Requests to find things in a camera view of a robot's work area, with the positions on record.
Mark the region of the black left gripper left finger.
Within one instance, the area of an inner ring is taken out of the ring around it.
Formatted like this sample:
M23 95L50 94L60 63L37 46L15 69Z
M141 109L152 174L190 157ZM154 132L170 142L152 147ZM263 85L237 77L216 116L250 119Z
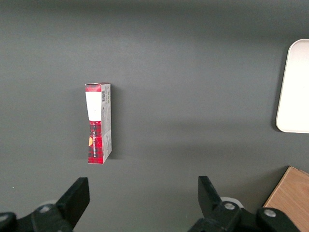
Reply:
M39 206L23 218L1 212L2 232L72 232L90 202L87 177L78 178L55 202Z

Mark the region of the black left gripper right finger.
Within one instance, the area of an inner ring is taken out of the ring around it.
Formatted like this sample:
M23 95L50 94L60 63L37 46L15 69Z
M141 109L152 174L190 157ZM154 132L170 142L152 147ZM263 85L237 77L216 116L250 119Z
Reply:
M297 226L279 209L260 208L253 214L233 201L222 200L207 176L198 177L198 203L203 218L190 232L297 231Z

